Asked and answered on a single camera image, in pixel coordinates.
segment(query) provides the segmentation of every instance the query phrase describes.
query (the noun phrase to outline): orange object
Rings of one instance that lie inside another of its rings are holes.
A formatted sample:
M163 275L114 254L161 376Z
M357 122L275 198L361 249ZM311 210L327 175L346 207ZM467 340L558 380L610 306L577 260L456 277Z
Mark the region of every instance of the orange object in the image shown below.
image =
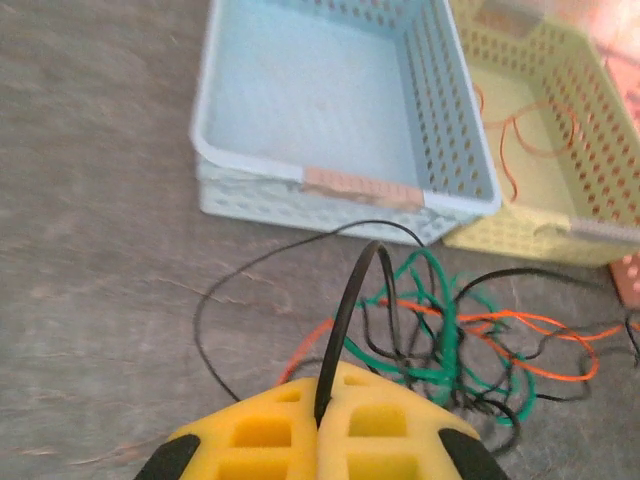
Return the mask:
M480 89L480 87L476 84L473 85L473 90L478 95L478 100L480 101L480 107L479 107L480 115L482 115L482 113L484 112L484 106L485 106L484 94L482 93L482 90ZM527 113L530 113L545 107L552 107L554 109L557 109L558 111L564 111L571 118L571 133L569 135L567 143L562 148L557 150L544 151L534 147L523 138L522 134L520 133L520 129L518 128L518 119L520 117L526 115ZM504 174L507 177L507 180L509 180L511 187L513 188L513 194L511 195L511 201L513 202L518 198L518 184L516 182L515 177L509 170L505 153L504 153L504 144L507 138L507 132L509 130L510 125L513 125L513 130L516 134L518 142L520 142L520 145L526 152L541 158L556 158L558 155L565 153L567 150L569 150L572 147L573 137L578 128L578 117L576 113L573 110L571 110L571 108L568 107L567 105L562 105L556 102L537 102L537 103L532 103L531 105L522 107L513 115L508 116L504 120L494 121L494 122L484 122L485 129L502 127L502 134L500 136L500 163L502 164L502 170L504 171Z
M381 305L386 305L386 300L381 300L380 302ZM404 307L407 308L409 310L412 310L414 312L420 312L420 313L425 313L428 315L439 315L440 312L438 312L437 310L434 310L432 308L426 307L424 305L419 305L417 303L413 303L413 302L409 302L406 300L398 300L398 306L399 307ZM495 312L495 313L480 313L480 314L473 314L473 315L458 315L457 319L461 324L465 324L465 323L469 323L469 322L475 322L478 320L484 320L484 319L489 319L489 320L497 320L500 318L515 318L519 321L521 321L522 323L524 323L525 325L527 325L529 328L531 328L532 330L545 335L545 336L550 336L550 335L554 335L554 332L551 330L547 330L544 329L538 325L536 325L535 323L533 323L533 321L539 321L539 322L544 322L544 323L548 323L550 325L554 325L560 329L566 329L568 333L566 334L561 334L561 335L555 335L558 339L561 340L570 340L570 341L574 341L574 342L579 342L584 349L587 351L587 353L589 354L589 357L591 358L592 362L591 362L591 369L589 370L589 372L587 372L584 375L563 375L563 374L559 374L559 373L555 373L555 372L549 372L547 370L544 370L542 368L536 367L534 365L525 363L525 362L521 362L518 359L513 358L509 352L507 352L505 349L503 349L501 346L499 346L497 343L495 343L493 340L491 340L491 338L487 337L486 335L484 335L484 331L486 331L487 329L489 329L491 327L490 323L486 323L484 325L480 325L479 327L473 327L473 328L469 328L466 329L466 331L468 333L471 333L479 338L481 338L482 340L484 340L491 348L493 348L496 352L498 352L500 355L502 355L503 357L509 359L510 361L512 361L514 364L520 366L521 368L528 370L536 375L539 375L541 377L546 377L546 378L550 378L553 380L559 380L559 381L563 381L563 382L583 382L586 380L590 380L592 379L599 368L599 360L597 357L597 354L593 348L593 346L591 346L590 342L594 342L597 340L602 340L604 338L608 338L611 337L621 331L624 330L624 327L622 325L618 325L612 328L609 328L607 330L604 330L600 333L597 334L593 334L593 335L578 335L576 332L573 332L571 330L571 328L567 327L566 325L564 325L563 323L559 322L558 320L554 320L553 318L549 318L549 317L545 317L543 315L536 315L533 313L527 313L527 312L514 312L511 310L502 310L500 312ZM287 367L285 368L284 372L282 373L282 375L278 378L277 381L277 385L281 385L283 383L285 383L289 376L291 375L291 373L295 370L296 366L298 365L298 363L304 358L304 356L309 352L309 350L311 349L311 347L313 346L313 344L328 330L331 329L331 327L333 326L333 318L327 318L324 322L322 322L320 325L318 325L300 344L300 346L296 349L295 353L293 354L293 356L289 359L289 361L287 362ZM638 323L634 323L632 324L632 328L640 331L640 324Z

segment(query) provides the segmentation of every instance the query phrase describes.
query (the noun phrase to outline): black plastic part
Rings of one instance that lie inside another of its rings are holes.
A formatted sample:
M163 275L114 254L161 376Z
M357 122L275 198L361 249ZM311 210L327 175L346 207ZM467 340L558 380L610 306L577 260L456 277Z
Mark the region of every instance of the black plastic part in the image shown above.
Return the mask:
M160 445L134 480L180 480L199 446L191 434Z
M451 428L438 435L462 480L509 480L480 440Z

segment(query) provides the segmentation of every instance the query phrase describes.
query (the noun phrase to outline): gray concrete floor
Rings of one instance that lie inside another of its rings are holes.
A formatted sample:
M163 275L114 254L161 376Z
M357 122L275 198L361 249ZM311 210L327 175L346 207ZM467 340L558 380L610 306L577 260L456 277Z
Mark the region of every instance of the gray concrete floor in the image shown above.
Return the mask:
M170 432L228 405L193 346L198 292L307 235L198 211L187 128L206 15L206 0L0 2L3 478L133 478ZM273 384L332 311L363 245L333 238L287 253L215 298L204 340L241 395ZM434 251L449 272L527 263ZM604 269L563 270L611 288ZM620 314L612 289L598 297L514 279L489 290L504 307L570 325ZM533 340L518 341L526 349ZM578 354L559 345L541 364L575 372ZM500 460L509 474L640 478L632 366L605 358L591 399L540 402L520 446Z

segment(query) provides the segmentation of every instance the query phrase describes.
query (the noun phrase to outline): yellow foam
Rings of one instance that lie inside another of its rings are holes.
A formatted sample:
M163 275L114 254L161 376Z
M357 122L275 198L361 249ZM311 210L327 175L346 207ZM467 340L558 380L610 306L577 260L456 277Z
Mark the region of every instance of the yellow foam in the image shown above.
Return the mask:
M463 420L408 389L340 363L316 428L316 379L244 400L171 436L200 438L181 480L460 480L438 431Z

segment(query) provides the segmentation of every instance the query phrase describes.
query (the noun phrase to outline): rectangular hole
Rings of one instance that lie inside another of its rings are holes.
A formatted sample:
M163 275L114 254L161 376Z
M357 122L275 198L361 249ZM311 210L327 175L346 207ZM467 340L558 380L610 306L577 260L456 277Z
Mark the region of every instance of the rectangular hole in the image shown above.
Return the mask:
M247 418L240 422L233 432L232 446L290 447L291 423L285 418Z
M413 455L351 454L349 480L426 480Z
M395 405L366 405L356 408L349 422L350 437L406 437L407 419Z
M286 480L287 462L283 460L225 461L216 480Z

